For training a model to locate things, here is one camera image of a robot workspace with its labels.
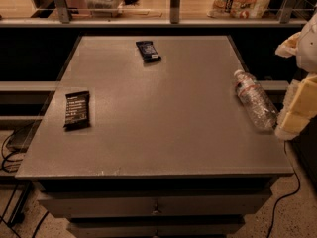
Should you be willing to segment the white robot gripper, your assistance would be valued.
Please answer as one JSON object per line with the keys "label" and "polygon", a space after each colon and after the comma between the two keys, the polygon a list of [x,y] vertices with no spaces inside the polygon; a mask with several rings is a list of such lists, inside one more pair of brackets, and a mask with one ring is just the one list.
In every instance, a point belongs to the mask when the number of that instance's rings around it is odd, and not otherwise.
{"label": "white robot gripper", "polygon": [[[308,73],[317,73],[317,14],[306,23],[300,32],[281,43],[275,53],[283,58],[296,55],[297,66]],[[293,79],[283,100],[275,128],[281,140],[297,137],[317,115],[317,75],[308,74],[301,81]]]}

